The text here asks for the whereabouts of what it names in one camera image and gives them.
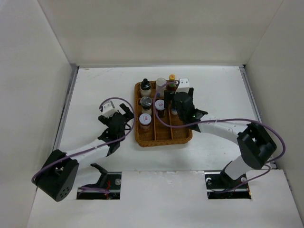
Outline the red chili sauce bottle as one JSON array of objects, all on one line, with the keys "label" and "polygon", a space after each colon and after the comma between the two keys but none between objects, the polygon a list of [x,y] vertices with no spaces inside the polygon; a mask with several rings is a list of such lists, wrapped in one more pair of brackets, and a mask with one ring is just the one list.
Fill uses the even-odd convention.
[{"label": "red chili sauce bottle", "polygon": [[176,91],[178,82],[176,81],[176,76],[174,74],[169,75],[168,83],[170,84],[167,85],[166,89],[168,91]]}]

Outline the blue label bead jar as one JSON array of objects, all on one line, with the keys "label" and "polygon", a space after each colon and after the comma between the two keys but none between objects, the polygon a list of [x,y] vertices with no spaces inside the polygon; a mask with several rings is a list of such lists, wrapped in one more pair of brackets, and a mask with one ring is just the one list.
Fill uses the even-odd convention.
[{"label": "blue label bead jar", "polygon": [[164,84],[166,84],[167,81],[164,78],[158,78],[155,82],[156,86],[156,90],[158,90],[157,92],[157,97],[164,97],[164,91],[166,89],[166,87],[162,87]]},{"label": "blue label bead jar", "polygon": [[172,115],[177,115],[178,114],[176,107],[171,107],[171,114]]}]

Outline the silver lid dark spice jar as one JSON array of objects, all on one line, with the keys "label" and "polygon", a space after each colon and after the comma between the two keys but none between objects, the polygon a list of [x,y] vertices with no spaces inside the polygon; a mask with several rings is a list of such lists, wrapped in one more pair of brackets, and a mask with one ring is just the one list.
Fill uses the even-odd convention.
[{"label": "silver lid dark spice jar", "polygon": [[159,118],[163,118],[165,116],[164,100],[158,99],[155,101],[155,110]]}]

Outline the red label sauce jar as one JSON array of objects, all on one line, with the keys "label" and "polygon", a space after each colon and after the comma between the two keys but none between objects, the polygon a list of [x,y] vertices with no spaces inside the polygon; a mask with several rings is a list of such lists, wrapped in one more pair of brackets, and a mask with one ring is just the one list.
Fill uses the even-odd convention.
[{"label": "red label sauce jar", "polygon": [[143,113],[139,116],[140,130],[147,132],[150,130],[152,117],[149,114]]}]

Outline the black top glass grinder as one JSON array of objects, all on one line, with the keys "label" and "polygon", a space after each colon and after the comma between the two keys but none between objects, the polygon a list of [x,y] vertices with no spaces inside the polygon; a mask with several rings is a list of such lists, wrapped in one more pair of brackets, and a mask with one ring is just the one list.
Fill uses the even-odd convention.
[{"label": "black top glass grinder", "polygon": [[152,99],[148,96],[144,96],[140,99],[140,106],[142,114],[152,115]]}]

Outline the black cap salt shaker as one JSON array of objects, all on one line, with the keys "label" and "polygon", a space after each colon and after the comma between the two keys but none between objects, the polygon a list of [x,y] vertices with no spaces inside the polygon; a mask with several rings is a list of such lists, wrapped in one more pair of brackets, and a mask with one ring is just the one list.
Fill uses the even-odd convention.
[{"label": "black cap salt shaker", "polygon": [[144,78],[140,83],[140,94],[142,97],[151,95],[151,83],[147,78]]}]

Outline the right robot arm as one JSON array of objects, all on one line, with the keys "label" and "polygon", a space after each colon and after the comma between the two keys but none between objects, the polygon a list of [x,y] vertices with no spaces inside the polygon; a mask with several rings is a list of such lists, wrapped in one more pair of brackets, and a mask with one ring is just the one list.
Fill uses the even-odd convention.
[{"label": "right robot arm", "polygon": [[185,127],[199,133],[208,133],[238,145],[240,155],[221,171],[220,182],[233,187],[238,179],[250,170],[260,170],[277,149],[266,129],[258,122],[248,124],[215,119],[208,112],[195,108],[193,89],[189,92],[164,92],[165,107],[172,105]]}]

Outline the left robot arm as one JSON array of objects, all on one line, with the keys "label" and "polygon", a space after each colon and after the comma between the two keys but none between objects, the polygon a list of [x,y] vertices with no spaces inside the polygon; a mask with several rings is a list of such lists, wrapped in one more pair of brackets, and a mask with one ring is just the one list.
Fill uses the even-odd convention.
[{"label": "left robot arm", "polygon": [[78,149],[67,152],[54,150],[42,168],[34,174],[31,182],[56,202],[66,198],[73,188],[81,162],[112,155],[133,129],[133,125],[130,126],[128,122],[134,119],[134,108],[124,103],[119,107],[124,113],[116,109],[112,101],[104,102],[100,106],[101,115],[98,117],[106,126],[102,134]]}]

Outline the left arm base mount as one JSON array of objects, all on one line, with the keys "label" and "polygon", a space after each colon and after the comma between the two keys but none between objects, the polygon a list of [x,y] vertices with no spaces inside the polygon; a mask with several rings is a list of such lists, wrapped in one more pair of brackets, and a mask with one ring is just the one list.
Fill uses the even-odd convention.
[{"label": "left arm base mount", "polygon": [[100,173],[98,181],[86,184],[77,190],[77,200],[119,200],[121,196],[122,173],[109,172],[97,163],[90,166]]}]

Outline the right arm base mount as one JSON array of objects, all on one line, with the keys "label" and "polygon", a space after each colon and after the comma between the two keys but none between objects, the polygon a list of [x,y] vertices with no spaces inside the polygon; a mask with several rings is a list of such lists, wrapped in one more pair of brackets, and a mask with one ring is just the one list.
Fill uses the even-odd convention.
[{"label": "right arm base mount", "polygon": [[223,171],[206,171],[205,183],[209,200],[251,199],[247,176],[233,180]]}]

